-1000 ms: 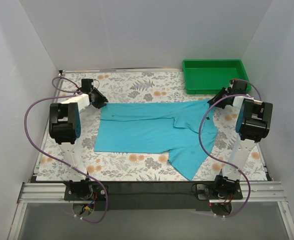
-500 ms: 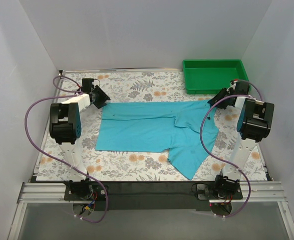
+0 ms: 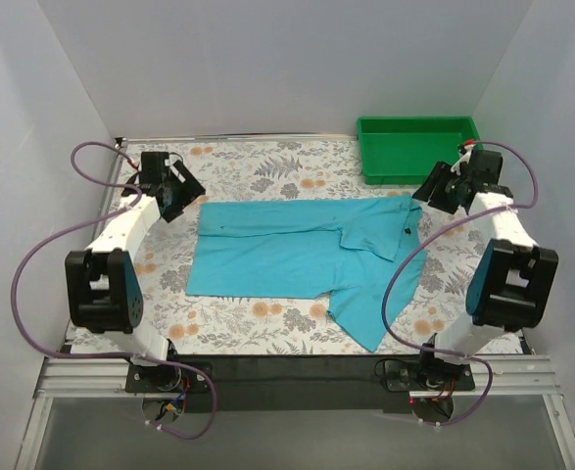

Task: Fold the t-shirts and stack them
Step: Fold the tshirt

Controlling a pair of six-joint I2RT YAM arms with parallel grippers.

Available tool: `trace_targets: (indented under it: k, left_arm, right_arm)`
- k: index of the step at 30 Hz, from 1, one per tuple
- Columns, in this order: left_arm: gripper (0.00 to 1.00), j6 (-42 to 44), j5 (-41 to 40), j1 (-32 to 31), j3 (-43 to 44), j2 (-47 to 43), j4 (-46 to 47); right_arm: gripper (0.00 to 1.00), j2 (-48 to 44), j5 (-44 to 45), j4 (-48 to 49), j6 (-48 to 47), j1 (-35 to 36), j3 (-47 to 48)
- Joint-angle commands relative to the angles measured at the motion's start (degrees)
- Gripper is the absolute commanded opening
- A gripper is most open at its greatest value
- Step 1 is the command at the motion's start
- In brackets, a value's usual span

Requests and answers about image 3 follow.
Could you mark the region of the turquoise t shirt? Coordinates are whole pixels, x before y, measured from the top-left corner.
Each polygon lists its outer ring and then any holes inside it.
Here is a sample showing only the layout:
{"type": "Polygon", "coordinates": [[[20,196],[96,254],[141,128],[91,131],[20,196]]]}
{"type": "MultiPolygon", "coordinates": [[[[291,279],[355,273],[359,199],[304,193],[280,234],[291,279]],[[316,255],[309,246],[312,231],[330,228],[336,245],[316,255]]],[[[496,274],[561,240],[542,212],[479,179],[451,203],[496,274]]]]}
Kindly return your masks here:
{"type": "Polygon", "coordinates": [[[346,200],[206,203],[188,296],[313,300],[375,352],[386,322],[412,301],[425,253],[422,208],[407,195],[346,200]]]}

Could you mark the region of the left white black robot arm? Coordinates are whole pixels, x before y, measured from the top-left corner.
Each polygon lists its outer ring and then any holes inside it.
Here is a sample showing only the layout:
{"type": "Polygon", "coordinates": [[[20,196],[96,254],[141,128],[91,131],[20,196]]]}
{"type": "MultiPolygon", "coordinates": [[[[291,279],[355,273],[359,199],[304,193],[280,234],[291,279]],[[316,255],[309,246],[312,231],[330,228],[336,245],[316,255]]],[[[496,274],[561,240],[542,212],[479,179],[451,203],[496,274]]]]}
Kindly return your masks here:
{"type": "Polygon", "coordinates": [[[121,213],[85,250],[65,260],[73,325],[111,341],[129,355],[141,380],[163,392],[180,384],[182,369],[170,359],[173,343],[143,320],[133,260],[156,222],[174,221],[205,193],[178,154],[143,152],[139,169],[121,191],[121,213]]]}

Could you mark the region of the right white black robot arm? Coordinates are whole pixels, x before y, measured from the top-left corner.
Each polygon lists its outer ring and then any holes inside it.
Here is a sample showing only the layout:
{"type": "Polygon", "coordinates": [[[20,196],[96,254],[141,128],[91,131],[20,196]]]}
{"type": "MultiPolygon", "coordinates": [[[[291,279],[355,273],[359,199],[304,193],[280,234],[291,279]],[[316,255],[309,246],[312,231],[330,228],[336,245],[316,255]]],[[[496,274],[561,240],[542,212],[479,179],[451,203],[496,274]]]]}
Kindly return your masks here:
{"type": "Polygon", "coordinates": [[[511,191],[500,183],[502,154],[471,142],[458,151],[454,164],[436,163],[412,195],[442,212],[464,209],[480,222],[486,242],[467,288],[465,312],[433,335],[419,355],[415,374],[433,390],[467,375],[470,357],[491,341],[536,327],[558,266],[556,251],[526,232],[511,191]]]}

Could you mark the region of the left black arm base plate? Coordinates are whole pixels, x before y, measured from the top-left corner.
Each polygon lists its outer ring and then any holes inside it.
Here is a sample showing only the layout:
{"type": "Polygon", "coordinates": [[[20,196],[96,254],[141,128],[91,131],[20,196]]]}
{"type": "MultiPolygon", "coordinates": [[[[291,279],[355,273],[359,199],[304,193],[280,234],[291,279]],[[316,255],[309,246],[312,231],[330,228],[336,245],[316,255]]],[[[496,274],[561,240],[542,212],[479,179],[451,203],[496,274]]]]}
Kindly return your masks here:
{"type": "Polygon", "coordinates": [[[207,393],[208,383],[198,372],[170,365],[142,366],[130,363],[124,390],[127,393],[207,393]]]}

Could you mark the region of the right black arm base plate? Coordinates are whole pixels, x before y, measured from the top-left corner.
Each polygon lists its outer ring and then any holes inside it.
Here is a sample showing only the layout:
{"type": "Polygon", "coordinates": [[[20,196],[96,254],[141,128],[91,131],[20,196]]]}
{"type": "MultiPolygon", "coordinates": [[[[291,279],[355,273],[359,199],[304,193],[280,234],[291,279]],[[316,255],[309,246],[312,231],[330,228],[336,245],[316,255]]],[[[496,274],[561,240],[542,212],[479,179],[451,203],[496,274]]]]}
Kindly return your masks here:
{"type": "Polygon", "coordinates": [[[374,366],[374,374],[389,392],[468,392],[475,382],[468,365],[445,364],[427,367],[417,359],[384,358],[374,366]]]}

